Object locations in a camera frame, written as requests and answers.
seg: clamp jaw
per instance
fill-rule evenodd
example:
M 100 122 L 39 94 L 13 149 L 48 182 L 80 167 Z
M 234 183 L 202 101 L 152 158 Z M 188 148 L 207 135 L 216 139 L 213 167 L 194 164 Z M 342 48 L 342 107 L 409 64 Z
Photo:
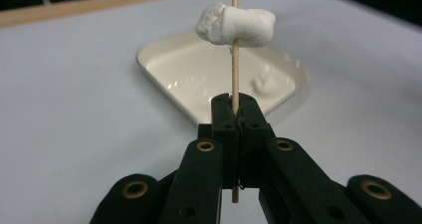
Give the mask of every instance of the clamp jaw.
M 276 137 L 254 98 L 211 101 L 212 123 L 198 125 L 178 170 L 157 181 L 118 181 L 91 223 L 220 223 L 221 190 L 259 188 L 268 223 L 422 223 L 422 209 L 385 180 L 359 175 L 343 187 L 294 141 Z

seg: melted marshmallow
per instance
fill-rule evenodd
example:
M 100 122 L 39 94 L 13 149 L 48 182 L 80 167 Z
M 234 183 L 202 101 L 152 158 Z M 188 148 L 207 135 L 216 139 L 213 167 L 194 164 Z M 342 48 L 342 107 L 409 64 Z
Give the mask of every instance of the melted marshmallow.
M 253 84 L 257 94 L 264 98 L 271 97 L 280 90 L 276 77 L 268 73 L 259 74 Z
M 238 38 L 240 47 L 258 48 L 271 41 L 275 23 L 276 16 L 266 10 L 214 3 L 202 12 L 196 33 L 214 45 L 232 45 Z

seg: screw hole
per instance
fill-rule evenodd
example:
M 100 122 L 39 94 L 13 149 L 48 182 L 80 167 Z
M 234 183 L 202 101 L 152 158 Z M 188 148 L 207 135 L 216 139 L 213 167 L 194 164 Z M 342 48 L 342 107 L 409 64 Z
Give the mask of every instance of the screw hole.
M 330 217 L 337 220 L 344 218 L 344 213 L 338 207 L 329 206 L 326 208 L 326 213 L 328 213 Z
M 391 198 L 391 192 L 378 182 L 365 180 L 361 187 L 368 195 L 377 199 L 388 200 Z
M 293 150 L 292 144 L 289 143 L 289 142 L 285 142 L 285 141 L 278 141 L 276 143 L 276 147 L 281 151 L 291 151 L 291 150 Z
M 127 199 L 134 199 L 143 196 L 148 190 L 148 184 L 144 181 L 132 181 L 128 183 L 121 194 Z
M 182 206 L 179 210 L 179 215 L 184 219 L 193 218 L 196 215 L 196 209 L 191 205 Z
M 202 141 L 202 142 L 199 142 L 198 144 L 196 144 L 196 147 L 200 151 L 211 151 L 211 150 L 214 149 L 214 144 L 212 142 Z

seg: white plate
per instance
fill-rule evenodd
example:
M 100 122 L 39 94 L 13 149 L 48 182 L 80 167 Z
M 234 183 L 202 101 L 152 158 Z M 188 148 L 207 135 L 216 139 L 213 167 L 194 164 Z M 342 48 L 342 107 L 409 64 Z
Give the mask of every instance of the white plate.
M 211 99 L 231 93 L 231 55 L 228 46 L 214 46 L 195 32 L 147 45 L 137 61 L 148 76 L 196 123 L 211 122 Z M 239 52 L 239 91 L 254 97 L 267 114 L 308 83 L 299 62 L 273 48 Z M 271 84 L 260 89 L 258 77 Z

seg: metal grommet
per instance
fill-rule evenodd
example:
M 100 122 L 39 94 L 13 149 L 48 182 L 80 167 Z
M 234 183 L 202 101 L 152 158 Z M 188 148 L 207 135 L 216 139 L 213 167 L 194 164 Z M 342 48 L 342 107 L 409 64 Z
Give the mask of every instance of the metal grommet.
M 144 181 L 132 181 L 128 183 L 121 194 L 127 199 L 134 199 L 143 196 L 148 190 L 148 183 Z
M 368 195 L 377 199 L 388 200 L 391 198 L 391 192 L 378 182 L 364 180 L 362 181 L 360 186 L 362 187 L 363 191 L 365 191 Z
M 196 144 L 196 147 L 200 151 L 212 151 L 214 149 L 214 143 L 208 142 L 208 141 L 200 141 L 198 144 Z
M 281 151 L 292 151 L 293 150 L 293 145 L 289 142 L 285 142 L 285 141 L 280 141 L 278 140 L 276 142 L 276 147 L 277 149 L 281 150 Z

